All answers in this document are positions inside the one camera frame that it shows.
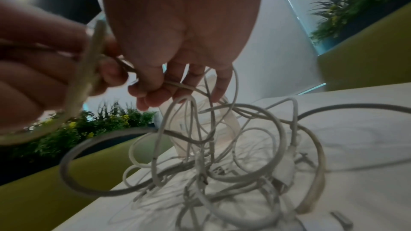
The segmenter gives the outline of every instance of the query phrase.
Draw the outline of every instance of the cable pile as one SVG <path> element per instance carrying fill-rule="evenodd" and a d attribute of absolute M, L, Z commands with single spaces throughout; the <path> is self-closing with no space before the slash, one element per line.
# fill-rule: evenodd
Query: cable pile
<path fill-rule="evenodd" d="M 96 75 L 95 68 L 103 45 L 105 34 L 105 24 L 99 21 L 96 25 L 95 33 L 90 41 L 90 46 L 86 51 L 86 55 L 79 65 L 79 72 L 75 81 L 70 85 L 68 97 L 66 104 L 64 106 L 64 116 L 63 119 L 67 117 L 70 118 L 80 111 L 83 102 L 87 99 L 88 95 L 92 91 L 92 87 L 99 80 Z M 128 71 L 135 71 L 130 65 L 125 64 L 121 60 L 117 60 L 124 68 Z M 310 212 L 316 202 L 319 200 L 322 191 L 325 186 L 325 154 L 321 143 L 315 134 L 307 129 L 306 127 L 298 124 L 298 121 L 302 118 L 312 115 L 314 113 L 319 113 L 327 110 L 333 109 L 345 109 L 345 108 L 373 108 L 373 109 L 388 109 L 399 112 L 411 113 L 410 108 L 392 106 L 392 105 L 379 105 L 379 104 L 348 104 L 348 105 L 338 105 L 320 108 L 317 110 L 306 112 L 302 115 L 298 115 L 298 104 L 293 98 L 284 99 L 276 104 L 273 104 L 266 108 L 260 108 L 250 104 L 237 104 L 236 99 L 238 95 L 238 75 L 234 69 L 235 75 L 235 96 L 232 103 L 228 103 L 226 100 L 221 100 L 218 102 L 217 106 L 210 100 L 210 90 L 208 87 L 207 80 L 205 78 L 205 89 L 206 92 L 193 88 L 190 86 L 183 85 L 181 83 L 166 82 L 167 84 L 172 84 L 180 88 L 191 89 L 197 93 L 204 95 L 208 101 L 210 108 L 198 111 L 196 100 L 191 95 L 186 95 L 180 97 L 172 102 L 167 112 L 164 115 L 163 122 L 159 129 L 154 128 L 130 128 L 125 130 L 114 131 L 105 135 L 97 136 L 92 139 L 88 139 L 81 144 L 72 148 L 61 160 L 60 163 L 60 176 L 63 182 L 73 191 L 76 191 L 83 195 L 98 196 L 98 197 L 112 197 L 120 196 L 128 193 L 139 192 L 138 196 L 134 199 L 137 201 L 143 196 L 150 193 L 155 188 L 160 189 L 164 187 L 173 177 L 178 173 L 185 172 L 191 169 L 195 170 L 195 176 L 187 181 L 184 189 L 182 190 L 184 198 L 184 207 L 180 211 L 176 220 L 176 230 L 181 229 L 181 220 L 186 212 L 190 210 L 193 212 L 194 207 L 204 206 L 206 207 L 214 216 L 223 220 L 225 223 L 229 223 L 237 228 L 246 230 L 261 230 L 268 227 L 275 227 L 279 222 L 284 220 L 284 216 L 280 210 L 279 196 L 287 192 L 287 189 L 292 184 L 293 170 L 294 170 L 294 157 L 297 150 L 297 135 L 298 131 L 305 132 L 313 141 L 318 155 L 318 167 L 315 172 L 315 177 L 309 188 L 304 199 L 300 204 L 293 210 L 292 214 L 304 214 Z M 174 111 L 174 107 L 178 106 L 179 103 L 183 101 L 184 103 L 180 105 L 174 115 L 171 115 Z M 277 118 L 269 109 L 277 106 L 284 102 L 292 102 L 293 105 L 293 117 L 291 121 L 283 120 Z M 185 133 L 167 130 L 169 124 L 173 121 L 174 116 L 182 108 L 185 109 L 185 115 L 187 115 L 187 110 L 189 109 L 189 119 L 185 117 Z M 215 112 L 220 109 L 227 109 L 225 115 L 216 121 Z M 216 143 L 216 129 L 219 124 L 224 124 L 223 119 L 231 111 L 237 113 L 238 115 L 247 118 L 247 122 L 241 127 L 240 133 L 232 140 L 232 142 L 224 149 L 220 154 L 215 153 L 215 143 Z M 199 115 L 209 113 L 211 119 L 211 129 L 206 131 L 199 122 Z M 278 147 L 276 146 L 275 135 L 264 128 L 250 127 L 246 128 L 249 122 L 253 119 L 264 119 L 272 122 L 279 136 Z M 289 125 L 291 128 L 291 140 L 288 143 L 286 138 L 286 132 L 284 125 Z M 33 139 L 42 135 L 46 132 L 53 131 L 58 126 L 46 126 L 47 129 L 40 129 L 37 133 L 23 133 L 23 134 L 12 134 L 7 136 L 0 136 L 0 145 L 10 145 L 15 143 L 26 142 L 28 139 Z M 243 133 L 250 130 L 260 130 L 270 136 L 273 145 L 273 157 L 265 164 L 263 167 L 255 171 L 250 171 L 240 163 L 235 154 L 236 143 Z M 138 139 L 136 143 L 131 145 L 129 150 L 129 157 L 133 165 L 129 167 L 123 174 L 123 181 L 127 188 L 122 190 L 93 190 L 87 187 L 83 187 L 78 184 L 69 175 L 70 162 L 78 156 L 84 150 L 98 145 L 102 141 L 109 140 L 112 138 L 126 136 L 131 134 L 153 134 L 157 133 L 157 139 L 155 141 L 153 159 L 150 164 L 138 163 L 133 157 L 134 149 L 139 142 L 143 141 L 147 136 Z M 186 149 L 186 156 L 181 158 L 181 162 L 176 163 L 172 166 L 159 171 L 158 165 L 164 163 L 165 161 L 158 161 L 158 156 L 160 154 L 160 142 L 162 135 L 170 136 L 172 139 L 180 139 L 188 142 L 188 148 Z M 225 175 L 219 172 L 211 170 L 216 164 L 221 162 L 227 155 L 232 153 L 232 159 L 234 163 L 243 171 L 239 175 Z M 144 182 L 140 181 L 137 184 L 132 185 L 128 183 L 126 177 L 127 174 L 138 168 L 150 168 L 151 179 Z M 289 172 L 287 176 L 281 175 L 284 172 Z M 214 194 L 206 194 L 205 189 L 208 185 L 208 179 L 213 179 L 222 183 L 229 183 L 231 186 L 225 190 Z M 264 195 L 271 205 L 271 213 L 261 219 L 250 220 L 239 218 L 230 215 L 228 212 L 224 212 L 213 204 L 214 202 L 221 201 L 224 198 L 236 196 L 243 193 L 248 193 L 250 191 L 259 190 L 262 195 Z"/>

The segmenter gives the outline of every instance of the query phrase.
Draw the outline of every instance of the hand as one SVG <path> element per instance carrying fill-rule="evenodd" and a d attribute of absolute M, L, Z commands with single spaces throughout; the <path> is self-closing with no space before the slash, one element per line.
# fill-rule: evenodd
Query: hand
<path fill-rule="evenodd" d="M 192 91 L 164 84 L 197 86 L 206 66 L 216 70 L 212 101 L 227 90 L 232 62 L 254 27 L 260 0 L 103 0 L 111 29 L 139 82 L 129 87 L 137 107 L 158 107 Z M 167 63 L 163 75 L 162 64 Z"/>
<path fill-rule="evenodd" d="M 13 0 L 0 0 L 0 39 L 16 44 L 43 44 L 73 53 L 0 45 L 0 130 L 7 132 L 29 125 L 45 110 L 62 107 L 67 85 L 74 76 L 80 53 L 87 44 L 86 27 Z M 119 55 L 113 37 L 106 54 Z M 102 61 L 104 79 L 95 95 L 126 82 L 127 73 L 112 59 Z"/>

